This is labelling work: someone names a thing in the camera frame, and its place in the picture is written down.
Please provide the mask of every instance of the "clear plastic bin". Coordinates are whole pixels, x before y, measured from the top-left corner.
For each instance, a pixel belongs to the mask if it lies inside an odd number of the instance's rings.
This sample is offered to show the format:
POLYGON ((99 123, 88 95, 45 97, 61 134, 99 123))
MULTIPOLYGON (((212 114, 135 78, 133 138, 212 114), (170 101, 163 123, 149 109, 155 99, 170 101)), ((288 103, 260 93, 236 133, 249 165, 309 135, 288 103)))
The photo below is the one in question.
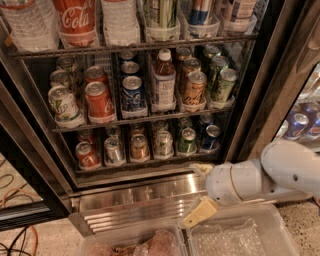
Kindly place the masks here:
POLYGON ((218 36, 250 35, 257 23, 257 17, 252 15, 250 20, 238 19, 235 22, 226 21, 222 15, 218 16, 220 27, 218 36))
POLYGON ((213 38, 217 36, 220 21, 213 14, 208 25, 190 25, 185 15, 178 9, 178 18, 181 23, 181 35, 183 39, 190 40, 194 38, 213 38))
POLYGON ((191 256, 226 255, 214 251, 214 247, 217 244, 221 247, 225 247, 228 251, 234 249, 236 253, 239 253, 232 255, 244 255, 239 252, 239 248, 246 249, 246 246, 249 248, 251 247, 251 249, 252 246, 256 247, 253 249, 261 249, 264 253, 256 254, 261 256, 299 255, 277 208, 271 204, 220 208, 213 217, 191 229, 187 229, 186 232, 191 256), (252 230, 248 230, 248 226, 245 227, 244 224, 250 219, 255 223, 253 226, 254 229, 252 230), (230 231, 230 229, 235 230, 238 236, 236 236, 236 234, 234 236, 228 236, 227 232, 223 232, 227 230, 230 231), (244 247, 239 245, 236 246, 239 241, 243 243, 241 236, 247 234, 248 231, 256 236, 256 239, 254 239, 254 237, 249 237, 249 240, 252 238, 255 242, 259 243, 255 244, 249 242, 244 244, 244 247), (208 240, 210 235, 217 239, 217 243, 214 243, 213 237, 211 238, 210 243, 205 242, 205 239, 208 240))
POLYGON ((158 230, 166 230, 174 235, 178 256, 188 255, 181 230, 177 228, 175 220, 169 219, 145 221, 127 228, 86 237, 78 247, 76 256, 109 255, 107 251, 110 247, 123 248, 142 244, 151 239, 158 230))

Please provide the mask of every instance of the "green can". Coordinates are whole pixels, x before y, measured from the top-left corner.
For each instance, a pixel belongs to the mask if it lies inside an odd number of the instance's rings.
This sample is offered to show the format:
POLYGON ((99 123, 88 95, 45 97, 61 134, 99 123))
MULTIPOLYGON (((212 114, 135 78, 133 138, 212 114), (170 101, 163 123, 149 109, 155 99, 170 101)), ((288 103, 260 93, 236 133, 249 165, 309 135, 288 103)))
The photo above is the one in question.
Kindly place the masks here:
POLYGON ((211 92, 219 73, 229 67, 229 60, 225 56, 214 56, 211 59, 209 67, 207 90, 211 92))
POLYGON ((201 54, 201 71, 208 75, 209 72, 209 64, 211 62, 212 57, 221 55, 220 48, 215 44, 207 44, 201 54))
POLYGON ((220 72, 211 92, 211 99, 215 102, 227 102, 238 81, 238 72, 227 68, 220 72))
POLYGON ((192 128, 182 130, 181 137, 178 142, 178 151, 181 153, 192 153, 197 150, 196 131, 192 128))

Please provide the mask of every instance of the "soda can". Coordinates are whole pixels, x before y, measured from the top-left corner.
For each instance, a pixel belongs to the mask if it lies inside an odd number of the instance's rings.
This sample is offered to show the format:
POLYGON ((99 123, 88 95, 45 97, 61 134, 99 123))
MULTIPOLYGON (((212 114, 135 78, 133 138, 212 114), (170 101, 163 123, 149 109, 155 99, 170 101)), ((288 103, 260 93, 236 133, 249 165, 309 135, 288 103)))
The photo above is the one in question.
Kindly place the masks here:
POLYGON ((211 63, 209 65, 209 78, 208 78, 208 86, 207 90, 211 92, 214 87, 214 83, 220 74, 220 72, 229 67, 229 60, 225 56, 214 56, 211 59, 211 63))
POLYGON ((187 82, 188 75, 193 71, 201 70, 201 62, 199 59, 194 57, 189 57, 183 61, 182 72, 180 74, 180 82, 178 84, 178 90, 182 95, 187 82))
POLYGON ((95 147, 89 142, 80 142, 76 146, 76 156, 79 160, 80 168, 89 168, 100 164, 100 159, 95 147))
POLYGON ((72 82, 69 76, 69 73, 65 70, 56 70, 50 74, 50 85, 52 87, 63 85, 70 91, 72 90, 72 82))
POLYGON ((128 76, 140 76, 140 66, 138 63, 133 61, 125 62, 121 65, 121 78, 122 80, 128 76))
POLYGON ((110 127, 106 128, 106 134, 108 138, 117 138, 120 142, 120 136, 121 136, 121 128, 117 125, 112 125, 110 127))
POLYGON ((181 132, 178 141, 178 151, 181 153, 192 153, 197 150, 196 146, 196 132, 192 128, 185 128, 181 132))
POLYGON ((307 137, 316 139, 320 136, 320 112, 314 113, 309 119, 307 127, 304 130, 304 134, 307 137))
POLYGON ((135 134, 131 138, 130 154, 132 159, 142 159, 149 156, 147 138, 143 134, 135 134))
POLYGON ((48 92, 49 104, 59 122, 68 122, 80 115, 75 96, 65 86, 52 87, 48 92))
POLYGON ((92 129, 78 131, 77 139, 79 142, 89 142, 92 145, 96 144, 92 129))
POLYGON ((211 62, 211 59, 214 56, 221 55, 221 50, 217 45, 214 44, 207 44, 205 45, 202 54, 200 56, 201 60, 201 71, 207 74, 209 72, 209 65, 211 62))
POLYGON ((122 81, 122 109, 137 111, 145 108, 145 95, 142 79, 137 76, 128 76, 122 81))
POLYGON ((289 127, 284 134, 284 137, 289 140, 298 139, 309 123, 308 117, 302 113, 289 115, 287 121, 289 123, 289 127))
POLYGON ((170 132, 161 130, 155 135, 154 153, 158 156, 167 156, 172 153, 172 135, 170 132))
POLYGON ((216 125, 209 125, 201 134, 200 147, 204 150, 212 150, 217 147, 221 130, 216 125))
POLYGON ((180 76, 182 73, 183 61, 192 56, 191 50, 187 47, 177 47, 174 66, 176 68, 176 84, 180 83, 180 76))
POLYGON ((86 84, 91 82, 101 82, 109 87, 108 75, 100 66, 92 66, 87 68, 84 76, 86 84))
POLYGON ((123 63, 130 62, 130 61, 138 63, 138 58, 137 58, 137 53, 136 52, 132 52, 132 51, 120 52, 118 56, 119 56, 120 66, 123 63))
POLYGON ((119 163, 124 160, 123 150, 121 143, 115 137, 110 137, 105 140, 104 148, 110 163, 119 163))
POLYGON ((159 131, 168 131, 169 123, 167 120, 157 120, 152 123, 152 133, 155 135, 159 131))
POLYGON ((211 99, 215 102, 227 102, 237 81, 237 71, 231 68, 222 70, 213 86, 211 99))
POLYGON ((102 118, 113 114, 111 93, 103 83, 91 82, 85 92, 91 117, 102 118))
POLYGON ((286 133, 286 131, 289 128, 289 124, 287 120, 284 120, 280 129, 278 130, 274 140, 280 140, 282 138, 282 136, 286 133))
POLYGON ((198 105, 207 86, 207 76, 201 71, 193 71, 187 77, 182 102, 186 105, 198 105))

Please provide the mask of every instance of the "beverage can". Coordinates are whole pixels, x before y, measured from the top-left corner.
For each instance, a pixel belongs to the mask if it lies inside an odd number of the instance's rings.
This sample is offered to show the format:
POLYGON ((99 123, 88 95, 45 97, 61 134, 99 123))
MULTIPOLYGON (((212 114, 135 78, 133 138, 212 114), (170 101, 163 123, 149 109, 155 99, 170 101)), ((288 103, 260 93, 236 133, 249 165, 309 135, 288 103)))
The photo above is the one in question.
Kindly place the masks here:
POLYGON ((227 102, 237 81, 237 71, 231 68, 223 69, 216 79, 211 92, 211 99, 215 102, 227 102))
POLYGON ((302 113, 289 115, 287 121, 289 127, 286 133, 284 134, 284 137, 289 140, 298 139, 309 123, 308 117, 302 113))
POLYGON ((63 85, 54 86, 48 92, 49 104, 59 122, 68 122, 80 115, 74 95, 63 85))
POLYGON ((187 77, 192 71, 201 71, 201 62, 197 58, 189 57, 185 59, 182 64, 180 83, 178 84, 178 90, 181 95, 184 93, 187 77))
POLYGON ((103 83, 91 82, 85 92, 90 116, 101 118, 113 114, 111 93, 103 83))
POLYGON ((100 164, 99 156, 95 147, 89 142, 80 142, 76 146, 76 156, 80 167, 93 167, 100 164))
POLYGON ((137 76, 128 76, 122 81, 122 109, 137 111, 145 108, 145 95, 142 79, 137 76))
POLYGON ((192 153, 197 150, 195 143, 196 132, 192 128, 185 128, 181 132, 181 137, 178 141, 178 151, 181 153, 192 153))
POLYGON ((140 76, 140 66, 133 61, 125 62, 121 65, 121 78, 125 79, 128 76, 140 76))
POLYGON ((89 46, 95 39, 95 0, 53 0, 59 14, 60 31, 67 35, 67 41, 73 46, 89 46))
POLYGON ((50 85, 52 87, 62 85, 70 91, 72 90, 72 82, 69 73, 65 70, 55 70, 50 74, 50 85))
POLYGON ((207 85, 207 76, 201 71, 193 71, 187 77, 187 82, 182 96, 186 105, 198 105, 202 99, 207 85))
POLYGON ((172 153, 172 135, 170 132, 161 130, 156 133, 154 151, 155 155, 167 156, 172 153))
POLYGON ((217 147, 221 130, 216 125, 208 125, 201 134, 200 147, 205 150, 212 150, 217 147))
POLYGON ((229 67, 229 61, 225 56, 214 56, 211 59, 211 63, 209 65, 209 78, 208 78, 208 86, 207 90, 211 92, 214 87, 214 83, 220 74, 220 72, 229 67))
POLYGON ((143 134, 135 134, 131 138, 131 158, 142 159, 149 156, 147 138, 143 134))
POLYGON ((119 163, 124 160, 121 143, 117 138, 110 137, 106 139, 104 142, 104 148, 108 155, 108 160, 110 163, 119 163))
POLYGON ((284 120, 280 129, 278 130, 278 132, 275 136, 275 140, 280 140, 282 138, 282 136, 286 133, 288 128, 289 128, 289 123, 287 120, 284 120))
POLYGON ((86 84, 89 84, 91 82, 101 82, 109 87, 108 75, 100 66, 91 66, 87 68, 84 76, 86 84))

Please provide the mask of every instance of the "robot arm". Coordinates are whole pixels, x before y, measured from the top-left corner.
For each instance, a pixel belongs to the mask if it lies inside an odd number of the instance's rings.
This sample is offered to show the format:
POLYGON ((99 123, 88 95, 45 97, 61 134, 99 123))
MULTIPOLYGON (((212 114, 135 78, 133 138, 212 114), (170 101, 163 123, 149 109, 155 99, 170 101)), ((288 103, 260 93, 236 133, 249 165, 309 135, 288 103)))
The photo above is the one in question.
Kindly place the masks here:
POLYGON ((296 142, 275 141, 264 148, 260 160, 215 166, 206 189, 222 206, 320 197, 320 157, 296 142))

